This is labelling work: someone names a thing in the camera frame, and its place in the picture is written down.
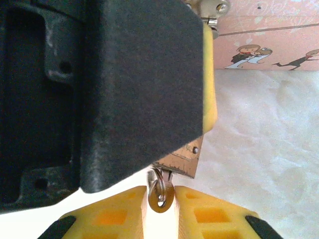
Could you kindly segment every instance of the cartoon couple illustration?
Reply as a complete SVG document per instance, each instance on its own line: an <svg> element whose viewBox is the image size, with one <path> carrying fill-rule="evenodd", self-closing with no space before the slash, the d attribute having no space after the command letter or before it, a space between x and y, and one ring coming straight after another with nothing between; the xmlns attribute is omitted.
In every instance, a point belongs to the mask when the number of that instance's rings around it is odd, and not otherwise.
<svg viewBox="0 0 319 239"><path fill-rule="evenodd" d="M245 45L237 49L239 53L233 56L230 66L226 69L242 69L242 64L248 62L251 64L261 64L259 61L271 55L273 51L269 48L261 48L259 45Z"/></svg>
<svg viewBox="0 0 319 239"><path fill-rule="evenodd" d="M226 69L242 69L243 67L241 65L246 62L252 63L252 64L261 64L263 63L263 62L259 62L261 59L264 59L273 53L271 49L266 47L260 48L259 45L244 45L239 47L237 51L239 51L239 53L233 56L233 59L231 60L233 64L225 67ZM276 65L279 67L294 66L293 69L290 69L290 71L293 71L301 67L301 64L306 61L319 60L319 59L312 59L315 56L319 56L319 49L307 52L304 57L301 57L297 60L289 62L288 64L282 65L280 63L275 63L272 65Z"/></svg>

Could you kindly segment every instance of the metal screw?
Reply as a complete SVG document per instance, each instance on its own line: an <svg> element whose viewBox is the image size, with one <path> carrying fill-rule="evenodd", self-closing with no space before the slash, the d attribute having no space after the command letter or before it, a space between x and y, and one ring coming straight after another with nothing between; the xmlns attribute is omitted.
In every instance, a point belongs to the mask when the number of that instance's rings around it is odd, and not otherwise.
<svg viewBox="0 0 319 239"><path fill-rule="evenodd" d="M199 149L197 147L193 148L193 153L197 154L199 152Z"/></svg>
<svg viewBox="0 0 319 239"><path fill-rule="evenodd" d="M228 11L228 5L221 3L216 8L219 14L225 14Z"/></svg>

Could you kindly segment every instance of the screw hole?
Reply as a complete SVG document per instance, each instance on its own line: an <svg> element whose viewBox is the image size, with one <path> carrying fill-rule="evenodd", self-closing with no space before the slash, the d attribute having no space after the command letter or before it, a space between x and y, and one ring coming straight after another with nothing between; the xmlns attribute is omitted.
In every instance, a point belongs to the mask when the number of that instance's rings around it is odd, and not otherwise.
<svg viewBox="0 0 319 239"><path fill-rule="evenodd" d="M70 62L62 61L60 62L60 70L63 74L71 74L72 73L72 66Z"/></svg>
<svg viewBox="0 0 319 239"><path fill-rule="evenodd" d="M37 190L45 191L48 187L48 180L45 178L39 178L35 181L34 186Z"/></svg>

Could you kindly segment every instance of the black plastic panel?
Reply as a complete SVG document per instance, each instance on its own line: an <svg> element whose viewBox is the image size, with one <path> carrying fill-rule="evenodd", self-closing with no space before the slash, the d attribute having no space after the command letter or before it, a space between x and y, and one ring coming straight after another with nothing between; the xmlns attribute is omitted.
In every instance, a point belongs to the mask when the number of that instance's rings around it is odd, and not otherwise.
<svg viewBox="0 0 319 239"><path fill-rule="evenodd" d="M202 135L203 23L178 0L87 4L81 187L104 190Z"/></svg>
<svg viewBox="0 0 319 239"><path fill-rule="evenodd" d="M84 32L74 20L22 3L2 1L0 17L5 212L57 203L79 187Z"/></svg>

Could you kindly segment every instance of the yellow foam pad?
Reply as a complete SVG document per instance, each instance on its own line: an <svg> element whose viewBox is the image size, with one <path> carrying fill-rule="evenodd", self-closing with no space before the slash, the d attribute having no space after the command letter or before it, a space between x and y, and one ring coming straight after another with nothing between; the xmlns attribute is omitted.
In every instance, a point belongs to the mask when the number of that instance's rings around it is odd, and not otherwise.
<svg viewBox="0 0 319 239"><path fill-rule="evenodd" d="M178 239L260 239L245 219L255 212L183 186L175 186L175 196Z"/></svg>
<svg viewBox="0 0 319 239"><path fill-rule="evenodd" d="M139 186L63 215L76 221L63 239L143 239L146 186Z"/></svg>

